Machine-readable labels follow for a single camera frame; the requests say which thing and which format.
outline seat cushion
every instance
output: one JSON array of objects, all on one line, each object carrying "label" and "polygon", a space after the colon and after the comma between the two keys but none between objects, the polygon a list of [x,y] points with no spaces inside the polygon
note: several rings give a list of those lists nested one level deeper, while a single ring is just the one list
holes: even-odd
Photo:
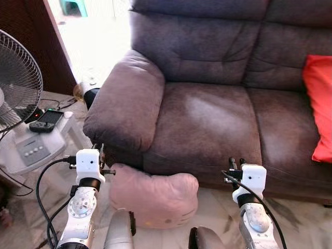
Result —
[{"label": "seat cushion", "polygon": [[167,83],[144,170],[152,174],[193,174],[219,184],[228,158],[261,164],[253,107],[241,86]]},{"label": "seat cushion", "polygon": [[319,134],[308,97],[266,89],[248,89],[248,93],[260,130],[267,190],[309,196],[314,187],[316,196],[322,191],[332,193],[331,164],[311,160]]}]

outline smartphone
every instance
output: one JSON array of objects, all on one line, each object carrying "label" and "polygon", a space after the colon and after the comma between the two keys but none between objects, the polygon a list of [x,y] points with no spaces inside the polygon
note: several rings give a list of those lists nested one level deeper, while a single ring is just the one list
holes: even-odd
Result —
[{"label": "smartphone", "polygon": [[47,110],[37,121],[43,123],[51,123],[56,126],[62,116],[63,112],[59,112],[57,110]]}]

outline marble floor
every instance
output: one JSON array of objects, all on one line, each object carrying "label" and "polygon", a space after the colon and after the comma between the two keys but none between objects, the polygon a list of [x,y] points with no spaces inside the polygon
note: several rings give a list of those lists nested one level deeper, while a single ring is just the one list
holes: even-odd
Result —
[{"label": "marble floor", "polygon": [[[43,97],[59,101],[70,98],[69,96],[43,92]],[[86,115],[84,103],[77,102],[66,110],[74,112],[79,127],[82,127]],[[68,139],[65,154],[73,155],[77,148]],[[75,182],[75,171],[60,165],[59,173],[68,182]],[[25,176],[26,184],[34,186],[37,175],[29,173]],[[99,213],[96,218],[98,228],[93,241],[93,249],[103,248],[107,227],[113,213],[108,201],[108,187],[112,180],[107,177],[107,182],[100,191]],[[42,201],[49,213],[66,201],[68,196],[59,193],[56,189],[47,188],[44,182],[45,193]],[[214,189],[200,188],[198,192],[199,208],[192,220],[182,227],[168,230],[154,230],[138,228],[134,236],[136,249],[185,249],[188,247],[188,236],[191,227],[207,226],[213,229],[222,239],[226,248],[244,248],[244,242],[238,229],[239,209],[232,201],[231,193]],[[314,203],[305,203],[281,199],[268,199],[281,228],[284,232],[289,249],[329,249],[332,248],[332,209],[327,209]],[[9,228],[0,226],[1,249],[40,249],[48,248],[45,244],[46,223],[38,208],[34,195],[30,198],[14,197],[10,200],[9,209],[14,218],[14,223]],[[66,210],[54,219],[55,230],[61,234],[67,220]],[[280,244],[278,234],[275,238]]]}]

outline sofa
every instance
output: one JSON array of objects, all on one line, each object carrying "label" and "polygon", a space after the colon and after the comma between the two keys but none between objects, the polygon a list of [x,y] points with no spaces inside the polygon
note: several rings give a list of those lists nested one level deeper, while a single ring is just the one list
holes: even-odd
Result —
[{"label": "sofa", "polygon": [[220,171],[244,158],[265,196],[332,204],[302,80],[308,54],[332,55],[331,0],[132,0],[130,23],[84,124],[108,164],[231,190]]}]

